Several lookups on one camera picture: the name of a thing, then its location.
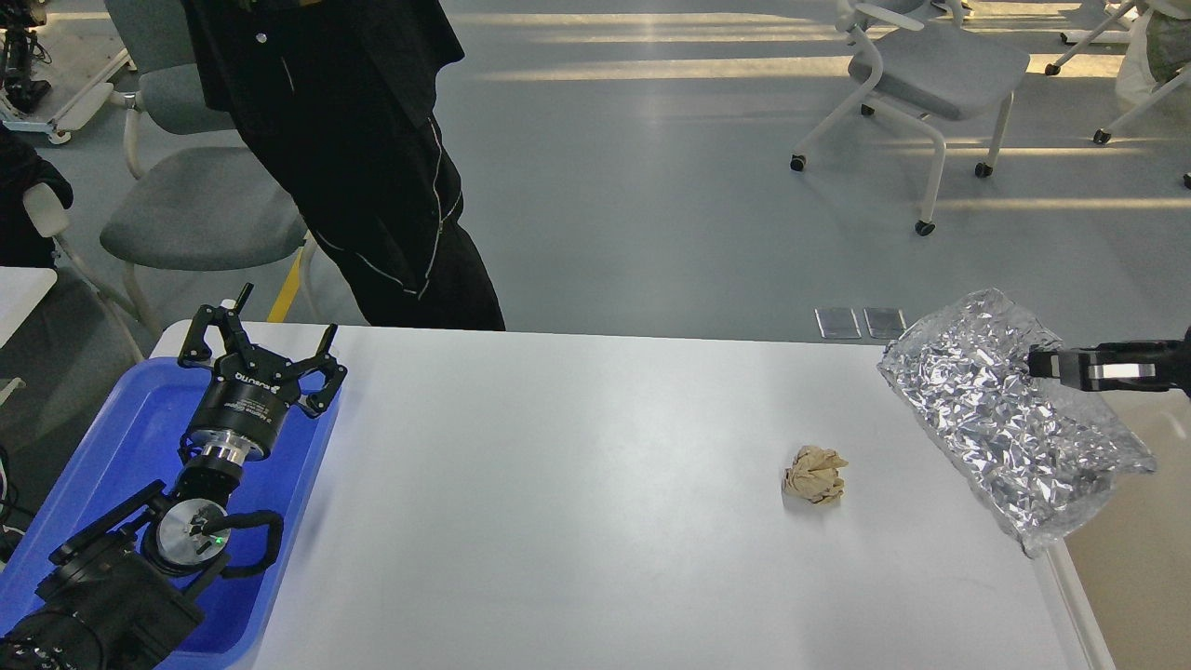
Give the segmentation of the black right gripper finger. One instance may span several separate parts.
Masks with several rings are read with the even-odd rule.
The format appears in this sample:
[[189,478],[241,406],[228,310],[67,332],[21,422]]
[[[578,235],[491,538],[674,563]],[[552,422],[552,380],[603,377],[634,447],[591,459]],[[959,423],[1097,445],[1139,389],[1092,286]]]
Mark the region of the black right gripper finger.
[[1187,369],[1187,336],[1181,340],[1106,342],[1096,347],[1031,349],[1025,368],[1035,378],[1068,378],[1077,362],[1158,362]]
[[1187,369],[1158,362],[1077,362],[1068,386],[1080,392],[1190,392]]

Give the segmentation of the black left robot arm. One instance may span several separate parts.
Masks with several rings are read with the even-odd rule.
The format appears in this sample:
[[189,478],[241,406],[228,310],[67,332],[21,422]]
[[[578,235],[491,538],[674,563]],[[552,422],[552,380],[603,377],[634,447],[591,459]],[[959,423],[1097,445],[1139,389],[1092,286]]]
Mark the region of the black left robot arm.
[[254,343],[249,292],[129,370],[4,569],[5,669],[226,669],[256,643],[347,378]]

